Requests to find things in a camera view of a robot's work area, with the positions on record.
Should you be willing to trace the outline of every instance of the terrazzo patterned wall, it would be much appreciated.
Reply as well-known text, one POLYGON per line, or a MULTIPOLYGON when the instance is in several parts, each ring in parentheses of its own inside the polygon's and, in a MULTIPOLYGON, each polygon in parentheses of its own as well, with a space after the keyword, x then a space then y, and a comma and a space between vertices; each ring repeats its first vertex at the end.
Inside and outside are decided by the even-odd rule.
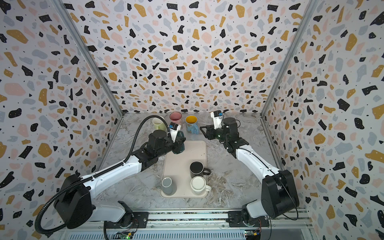
POLYGON ((258 112, 308 1, 74 1, 124 112, 258 112))
POLYGON ((319 1, 265 116, 319 239, 384 232, 383 11, 319 1))
POLYGON ((0 239, 46 239, 37 213, 67 176, 95 171, 118 118, 50 2, 0 7, 0 239))

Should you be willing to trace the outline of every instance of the tray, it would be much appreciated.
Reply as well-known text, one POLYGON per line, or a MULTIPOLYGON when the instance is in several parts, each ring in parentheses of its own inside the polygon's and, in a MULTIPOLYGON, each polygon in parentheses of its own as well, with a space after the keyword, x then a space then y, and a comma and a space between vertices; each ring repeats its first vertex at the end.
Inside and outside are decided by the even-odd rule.
POLYGON ((207 145, 204 141, 185 141, 185 150, 182 153, 167 153, 164 161, 163 177, 170 177, 176 184, 176 192, 167 196, 160 190, 160 196, 163 198, 203 198, 208 192, 203 191, 197 195, 191 188, 192 178, 189 174, 189 166, 194 161, 200 161, 204 167, 207 167, 207 145))

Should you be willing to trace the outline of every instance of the light green mug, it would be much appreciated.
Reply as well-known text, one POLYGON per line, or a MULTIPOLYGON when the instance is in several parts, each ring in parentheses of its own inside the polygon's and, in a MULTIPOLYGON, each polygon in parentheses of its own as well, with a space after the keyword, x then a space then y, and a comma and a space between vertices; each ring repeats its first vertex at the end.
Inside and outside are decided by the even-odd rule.
POLYGON ((155 127, 155 130, 163 130, 165 132, 167 131, 167 126, 158 118, 153 118, 152 124, 155 127))

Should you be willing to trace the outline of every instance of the gray marble countertop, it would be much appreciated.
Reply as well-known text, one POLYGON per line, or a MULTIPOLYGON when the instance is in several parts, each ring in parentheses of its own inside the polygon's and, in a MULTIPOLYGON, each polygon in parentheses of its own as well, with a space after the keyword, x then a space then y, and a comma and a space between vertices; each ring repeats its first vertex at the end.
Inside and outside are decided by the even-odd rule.
MULTIPOLYGON (((151 113, 129 113, 124 116, 121 127, 103 163, 102 168, 124 159, 129 152, 134 134, 140 122, 151 113)), ((169 113, 163 116, 170 123, 169 113)), ((182 119, 194 115, 198 126, 213 124, 209 113, 183 113, 182 119)), ((234 117, 241 121, 238 131, 253 149, 266 161, 276 166, 269 144, 266 140, 258 114, 226 113, 224 117, 234 117)), ((139 133, 134 150, 148 140, 154 130, 152 120, 148 120, 139 133)), ((229 154, 218 140, 207 140, 200 132, 189 134, 183 124, 187 140, 204 140, 207 143, 207 163, 212 170, 208 176, 208 185, 212 191, 205 198, 172 199, 162 198, 159 194, 165 156, 143 172, 129 176, 109 187, 96 198, 97 201, 124 201, 132 209, 149 208, 240 208, 243 204, 257 200, 261 196, 261 184, 256 176, 242 162, 229 154)))

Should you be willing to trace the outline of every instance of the white mug handle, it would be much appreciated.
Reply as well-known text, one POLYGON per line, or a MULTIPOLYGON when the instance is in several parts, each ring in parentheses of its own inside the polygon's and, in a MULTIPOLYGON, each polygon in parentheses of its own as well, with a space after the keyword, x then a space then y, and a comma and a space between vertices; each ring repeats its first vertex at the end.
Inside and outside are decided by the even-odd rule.
POLYGON ((211 186, 208 185, 205 185, 205 189, 207 190, 207 192, 210 192, 212 190, 211 186))

